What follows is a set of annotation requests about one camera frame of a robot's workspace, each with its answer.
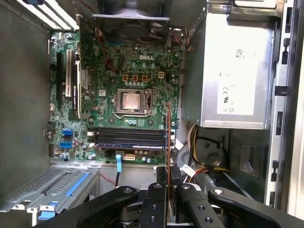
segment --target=ram slot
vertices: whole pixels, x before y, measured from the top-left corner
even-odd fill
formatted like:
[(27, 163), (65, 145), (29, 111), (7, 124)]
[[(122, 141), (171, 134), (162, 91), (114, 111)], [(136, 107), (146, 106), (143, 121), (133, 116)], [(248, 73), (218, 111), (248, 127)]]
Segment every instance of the ram slot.
[(164, 150), (166, 130), (93, 128), (90, 142), (97, 147)]

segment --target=cpu socket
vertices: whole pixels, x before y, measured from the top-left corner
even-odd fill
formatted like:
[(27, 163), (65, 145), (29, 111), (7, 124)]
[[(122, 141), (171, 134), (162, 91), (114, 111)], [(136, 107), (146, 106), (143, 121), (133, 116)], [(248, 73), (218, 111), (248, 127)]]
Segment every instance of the cpu socket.
[(151, 89), (118, 89), (116, 93), (116, 113), (130, 115), (151, 115)]

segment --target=chip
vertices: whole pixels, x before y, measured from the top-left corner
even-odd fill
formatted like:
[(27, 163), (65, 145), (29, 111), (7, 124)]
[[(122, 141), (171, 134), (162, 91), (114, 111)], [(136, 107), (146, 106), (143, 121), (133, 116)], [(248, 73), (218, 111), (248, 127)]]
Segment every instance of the chip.
[(124, 93), (122, 109), (124, 110), (140, 110), (141, 94), (140, 93)]

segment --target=black mechanical arm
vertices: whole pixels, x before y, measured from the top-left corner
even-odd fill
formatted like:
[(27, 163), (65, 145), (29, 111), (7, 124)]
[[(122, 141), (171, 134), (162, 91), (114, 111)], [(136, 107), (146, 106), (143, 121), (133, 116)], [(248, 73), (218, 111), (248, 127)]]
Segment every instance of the black mechanical arm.
[[(167, 222), (167, 186), (151, 184), (145, 198), (138, 202), (132, 187), (119, 187), (74, 209), (38, 224), (37, 228), (303, 228), (304, 221), (224, 188), (208, 195), (198, 185), (181, 184), (176, 188), (176, 223)], [(122, 211), (135, 205), (134, 221), (120, 222)]]

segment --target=blue connector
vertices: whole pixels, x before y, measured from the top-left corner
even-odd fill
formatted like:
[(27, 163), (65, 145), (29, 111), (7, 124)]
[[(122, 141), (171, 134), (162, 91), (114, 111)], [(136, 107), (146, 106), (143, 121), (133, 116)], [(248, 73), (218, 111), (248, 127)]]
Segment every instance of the blue connector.
[(64, 149), (70, 149), (70, 148), (72, 148), (72, 143), (71, 142), (61, 142), (61, 143), (59, 143), (59, 146)]
[(71, 131), (71, 130), (63, 130), (62, 134), (63, 135), (73, 135), (73, 131)]

